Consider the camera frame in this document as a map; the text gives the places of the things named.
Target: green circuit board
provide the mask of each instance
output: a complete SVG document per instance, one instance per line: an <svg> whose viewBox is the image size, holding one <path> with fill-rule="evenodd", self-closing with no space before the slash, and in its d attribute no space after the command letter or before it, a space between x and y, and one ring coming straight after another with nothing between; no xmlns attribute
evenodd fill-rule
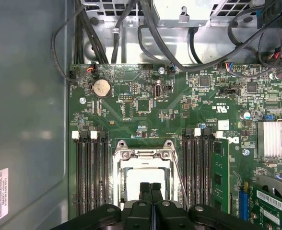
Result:
<svg viewBox="0 0 282 230"><path fill-rule="evenodd" d="M165 69L163 74L158 72L160 67ZM80 77L88 68L73 65L71 74ZM234 65L233 71L256 74L261 66ZM249 79L231 76L223 68L187 73L150 64L97 65L95 74L70 85L70 136L78 131L87 139L91 131L97 131L103 140L96 145L70 138L70 218L112 202L112 154L120 139L138 148L163 145L171 139L183 171L189 167L187 161L202 160L186 153L187 136L198 127L209 136L202 140L207 141L204 146L213 146L206 150L209 159L204 159L212 167L210 172L204 170L211 177L206 181L212 180L209 205L239 217L239 191L252 184L255 175L282 178L282 159L260 157L257 146L257 122L282 119L279 74L273 70L260 79ZM99 79L110 84L107 97L93 91ZM215 137L217 131L222 136ZM84 156L85 150L91 154Z"/></svg>

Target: integrated circuit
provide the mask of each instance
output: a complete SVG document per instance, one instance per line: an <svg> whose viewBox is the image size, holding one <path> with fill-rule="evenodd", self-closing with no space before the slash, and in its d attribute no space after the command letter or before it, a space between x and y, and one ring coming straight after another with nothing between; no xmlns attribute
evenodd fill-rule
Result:
<svg viewBox="0 0 282 230"><path fill-rule="evenodd" d="M209 87L210 79L209 77L200 77L200 87Z"/></svg>
<svg viewBox="0 0 282 230"><path fill-rule="evenodd" d="M247 93L256 93L257 92L257 82L251 81L247 83Z"/></svg>

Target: gray metal panel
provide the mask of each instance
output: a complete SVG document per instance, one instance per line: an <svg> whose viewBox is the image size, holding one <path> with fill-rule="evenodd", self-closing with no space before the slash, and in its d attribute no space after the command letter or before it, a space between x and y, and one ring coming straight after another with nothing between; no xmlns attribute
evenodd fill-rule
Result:
<svg viewBox="0 0 282 230"><path fill-rule="evenodd" d="M9 168L1 230L49 229L68 219L66 90L50 55L66 8L63 0L0 1L0 170ZM71 56L64 35L61 63Z"/></svg>

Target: screw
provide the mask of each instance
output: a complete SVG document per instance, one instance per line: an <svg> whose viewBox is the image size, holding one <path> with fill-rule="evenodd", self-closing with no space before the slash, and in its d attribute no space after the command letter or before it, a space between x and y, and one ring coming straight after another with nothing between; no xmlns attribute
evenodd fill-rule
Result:
<svg viewBox="0 0 282 230"><path fill-rule="evenodd" d="M170 203L167 202L167 201L164 201L164 202L162 202L162 205L163 205L163 206L170 206Z"/></svg>
<svg viewBox="0 0 282 230"><path fill-rule="evenodd" d="M129 158L129 153L127 151L122 153L122 158L123 159L128 159Z"/></svg>
<svg viewBox="0 0 282 230"><path fill-rule="evenodd" d="M266 224L266 230L272 230L273 228L272 228L272 225L270 225L270 224Z"/></svg>
<svg viewBox="0 0 282 230"><path fill-rule="evenodd" d="M252 212L252 213L251 213L251 217L252 217L252 219L257 219L256 213L255 213L255 212Z"/></svg>
<svg viewBox="0 0 282 230"><path fill-rule="evenodd" d="M164 67L159 67L158 73L164 74L165 73L165 68Z"/></svg>
<svg viewBox="0 0 282 230"><path fill-rule="evenodd" d="M164 158L167 158L167 157L169 157L170 155L169 155L168 152L163 152L163 153L162 153L162 156L163 156Z"/></svg>
<svg viewBox="0 0 282 230"><path fill-rule="evenodd" d="M128 21L128 22L127 22L127 25L128 25L129 27L133 27L133 21L132 21L132 20Z"/></svg>
<svg viewBox="0 0 282 230"><path fill-rule="evenodd" d="M204 209L203 209L202 207L200 207L200 206L196 206L196 207L195 207L195 210L197 210L198 212L204 211Z"/></svg>
<svg viewBox="0 0 282 230"><path fill-rule="evenodd" d="M244 150L242 151L242 155L244 155L244 156L250 155L250 150L244 149Z"/></svg>
<svg viewBox="0 0 282 230"><path fill-rule="evenodd" d="M87 100L86 100L85 97L79 98L79 103L80 103L80 104L85 104L86 102L87 102Z"/></svg>

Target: heatsink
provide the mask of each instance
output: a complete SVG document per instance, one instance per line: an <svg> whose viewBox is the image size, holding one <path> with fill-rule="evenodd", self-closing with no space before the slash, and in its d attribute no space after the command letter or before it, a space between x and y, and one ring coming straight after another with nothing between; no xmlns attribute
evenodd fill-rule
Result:
<svg viewBox="0 0 282 230"><path fill-rule="evenodd" d="M262 157L282 157L282 121L258 122L258 154Z"/></svg>

